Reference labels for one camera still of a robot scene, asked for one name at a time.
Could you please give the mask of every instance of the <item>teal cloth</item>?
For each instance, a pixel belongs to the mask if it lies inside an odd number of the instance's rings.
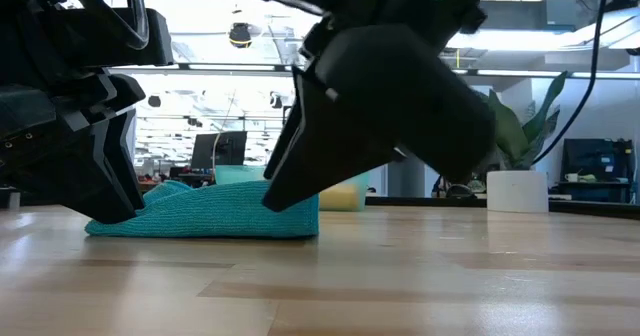
[[[144,195],[137,217],[106,225],[91,221],[85,231],[121,237],[298,238],[318,234],[318,196],[275,213],[262,206],[268,181],[192,189],[167,181]]]

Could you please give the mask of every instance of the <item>yellow sponge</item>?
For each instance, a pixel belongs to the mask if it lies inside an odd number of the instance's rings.
[[[358,185],[338,184],[320,192],[321,211],[360,211],[363,206]]]

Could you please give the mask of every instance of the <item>ceiling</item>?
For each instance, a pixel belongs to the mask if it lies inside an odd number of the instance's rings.
[[[114,7],[126,6],[126,0],[108,2]],[[259,0],[145,2],[167,18],[178,62],[301,64],[304,60],[297,52],[301,40],[319,20],[302,11]],[[235,22],[255,26],[249,49],[236,49],[229,42],[230,26]],[[588,67],[585,59],[589,56],[588,50],[559,53],[461,48],[445,52],[441,58],[456,68],[582,71]],[[618,69],[624,66],[621,62],[628,62],[623,50],[602,50],[601,59],[600,69],[606,70]],[[138,75],[136,78],[147,95],[162,99],[159,108],[146,101],[138,104],[138,163],[150,158],[184,162],[190,158],[197,133],[245,129],[249,131],[249,163],[263,164],[282,125],[282,109],[273,109],[270,104],[272,92],[282,98],[284,105],[292,102],[294,93],[291,79],[282,77]],[[482,78],[470,82],[500,88],[505,81]]]

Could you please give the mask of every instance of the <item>black equipment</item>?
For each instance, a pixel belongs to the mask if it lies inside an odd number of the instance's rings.
[[[247,145],[246,131],[224,132],[219,134],[216,145],[216,165],[242,165]],[[191,168],[210,169],[213,165],[213,145],[218,134],[200,134],[193,146]]]
[[[629,203],[635,177],[630,140],[565,139],[558,190],[574,201]],[[592,182],[570,182],[567,174],[592,175]]]
[[[145,95],[105,67],[172,64],[169,33],[143,0],[63,1],[0,0],[0,182],[124,221],[144,206],[124,135]],[[483,22],[480,0],[277,1],[324,17],[301,50],[308,66],[293,70],[297,101],[265,173],[267,207],[402,159],[397,147],[452,182],[489,152],[493,115],[438,59]]]
[[[143,0],[0,0],[0,183],[103,223],[144,207],[126,145],[145,98],[105,67],[173,63],[165,19]]]
[[[323,15],[294,68],[296,102],[263,200],[284,210],[406,148],[451,182],[491,150],[494,117],[438,54],[475,32],[481,0],[275,0]]]
[[[176,180],[180,177],[181,173],[184,173],[185,167],[171,167],[169,169],[169,179]]]

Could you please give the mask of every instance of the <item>wooden table surface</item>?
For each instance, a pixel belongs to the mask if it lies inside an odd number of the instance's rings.
[[[640,335],[640,223],[323,213],[308,241],[88,237],[0,212],[0,335]]]

